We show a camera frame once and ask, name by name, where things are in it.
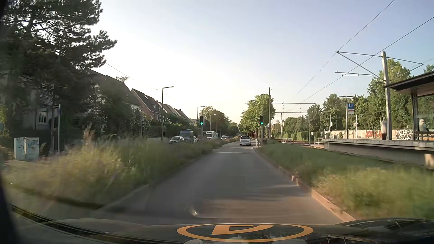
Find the white car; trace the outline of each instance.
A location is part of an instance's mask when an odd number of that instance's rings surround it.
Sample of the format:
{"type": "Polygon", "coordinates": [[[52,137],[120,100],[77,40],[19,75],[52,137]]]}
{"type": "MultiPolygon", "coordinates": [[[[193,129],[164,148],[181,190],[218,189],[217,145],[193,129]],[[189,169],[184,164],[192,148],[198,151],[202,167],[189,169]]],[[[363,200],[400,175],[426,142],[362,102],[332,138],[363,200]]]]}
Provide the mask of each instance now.
{"type": "Polygon", "coordinates": [[[252,142],[250,141],[250,137],[248,135],[242,135],[240,137],[240,146],[241,145],[252,145],[252,142]]]}

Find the window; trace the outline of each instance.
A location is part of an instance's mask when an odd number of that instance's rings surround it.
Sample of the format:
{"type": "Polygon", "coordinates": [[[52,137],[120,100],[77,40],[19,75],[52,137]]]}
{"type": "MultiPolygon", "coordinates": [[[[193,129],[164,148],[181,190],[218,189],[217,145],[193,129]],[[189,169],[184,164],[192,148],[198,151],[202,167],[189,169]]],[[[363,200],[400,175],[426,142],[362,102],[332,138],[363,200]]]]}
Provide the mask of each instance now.
{"type": "Polygon", "coordinates": [[[46,125],[47,124],[47,111],[39,111],[39,124],[46,125]]]}

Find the u-bahn sign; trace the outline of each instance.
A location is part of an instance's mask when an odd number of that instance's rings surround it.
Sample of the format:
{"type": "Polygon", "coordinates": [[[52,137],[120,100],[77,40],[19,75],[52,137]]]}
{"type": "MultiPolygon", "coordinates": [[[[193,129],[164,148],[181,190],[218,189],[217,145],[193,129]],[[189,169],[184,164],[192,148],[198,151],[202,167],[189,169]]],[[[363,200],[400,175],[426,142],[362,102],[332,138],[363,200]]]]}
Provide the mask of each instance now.
{"type": "Polygon", "coordinates": [[[354,114],[354,103],[347,103],[348,114],[354,114]]]}

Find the sign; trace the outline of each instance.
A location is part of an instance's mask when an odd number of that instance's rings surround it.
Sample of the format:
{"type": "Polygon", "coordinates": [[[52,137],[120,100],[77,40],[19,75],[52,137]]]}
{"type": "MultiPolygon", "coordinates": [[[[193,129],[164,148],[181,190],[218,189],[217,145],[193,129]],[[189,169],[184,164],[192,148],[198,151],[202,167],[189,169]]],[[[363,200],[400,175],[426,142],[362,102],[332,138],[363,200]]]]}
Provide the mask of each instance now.
{"type": "Polygon", "coordinates": [[[199,240],[263,243],[306,236],[313,229],[297,224],[197,224],[181,227],[177,232],[199,240]]]}
{"type": "Polygon", "coordinates": [[[348,114],[354,114],[354,103],[347,103],[348,114]]]}

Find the asphalt road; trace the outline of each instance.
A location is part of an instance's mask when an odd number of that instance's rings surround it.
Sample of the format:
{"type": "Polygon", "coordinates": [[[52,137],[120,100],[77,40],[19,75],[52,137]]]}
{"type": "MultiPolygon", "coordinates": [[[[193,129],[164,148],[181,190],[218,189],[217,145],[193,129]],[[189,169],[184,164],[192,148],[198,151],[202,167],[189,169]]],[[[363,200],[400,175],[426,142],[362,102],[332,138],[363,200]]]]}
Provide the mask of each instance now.
{"type": "Polygon", "coordinates": [[[342,222],[251,146],[229,143],[135,196],[109,218],[138,224],[342,222]]]}

